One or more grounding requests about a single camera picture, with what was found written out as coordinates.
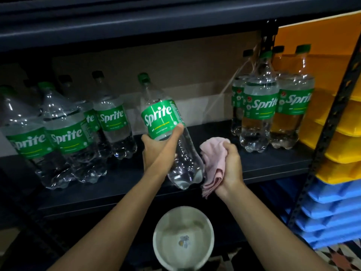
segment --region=white wall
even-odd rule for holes
[[[115,94],[123,94],[134,134],[146,132],[139,112],[140,85],[137,75],[147,72],[152,82],[177,103],[188,125],[222,121],[232,116],[230,90],[221,91],[241,64],[243,50],[255,48],[260,33],[245,32],[56,57],[57,75],[69,74],[74,87],[90,98],[96,86],[91,77],[102,70]],[[0,66],[0,83],[27,93],[27,79],[18,64]],[[0,135],[0,157],[16,154]]]

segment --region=bottle cap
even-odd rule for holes
[[[261,54],[259,54],[260,58],[271,58],[272,57],[272,51],[266,51]]]
[[[16,95],[17,93],[12,86],[9,86],[8,84],[2,84],[2,85],[0,85],[0,94]]]
[[[70,77],[70,75],[59,75],[58,76],[58,80],[63,84],[63,83],[72,83],[73,80]]]
[[[36,86],[36,82],[35,81],[32,81],[32,80],[23,80],[24,82],[24,86],[29,88],[29,87],[32,87],[32,86]]]
[[[49,82],[49,81],[41,81],[38,83],[38,87],[44,91],[44,90],[47,90],[47,89],[50,89],[50,90],[55,90],[55,86]]]
[[[103,72],[100,71],[100,70],[93,71],[93,72],[91,73],[91,75],[93,76],[94,79],[96,79],[96,78],[104,78],[104,74],[103,74]]]
[[[145,72],[138,74],[138,80],[141,84],[142,83],[150,83],[150,81],[151,81],[151,79],[149,78],[149,75]]]
[[[311,50],[311,45],[298,45],[296,47],[296,54],[301,54],[301,53],[309,53]]]
[[[246,49],[243,51],[243,57],[253,56],[253,49]]]
[[[272,52],[274,54],[276,53],[283,53],[284,52],[284,45],[276,45],[273,49]]]

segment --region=upper shelf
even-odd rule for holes
[[[238,143],[237,138],[230,133],[230,121],[206,123],[188,127],[195,148],[199,152],[202,142],[211,137],[229,138]],[[35,205],[47,218],[63,218],[71,215],[80,215],[92,211],[109,210],[126,194],[142,177],[143,143],[140,135],[136,136],[138,152],[132,159],[124,159],[118,168],[109,169],[106,176],[96,184],[81,184],[75,182],[64,190],[44,189],[35,198]],[[240,150],[243,178],[248,183],[273,180],[306,173],[312,160],[312,150],[298,143],[291,150],[276,150],[271,146],[264,153],[247,153]],[[182,191],[165,180],[157,196],[174,196],[178,192],[197,191],[201,196],[200,185]]]
[[[358,9],[361,0],[17,1],[0,4],[0,51]]]

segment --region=folded cloth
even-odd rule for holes
[[[228,139],[213,137],[200,145],[206,171],[206,180],[202,185],[202,196],[205,198],[217,189],[223,180],[228,154],[228,151],[223,146],[223,142],[230,143]]]

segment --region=person's left hand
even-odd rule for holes
[[[184,126],[179,123],[172,132],[172,135],[165,141],[152,140],[148,135],[142,135],[144,143],[143,165],[144,171],[152,167],[152,170],[159,174],[168,174],[175,159],[175,149],[177,148],[179,137],[183,133]]]

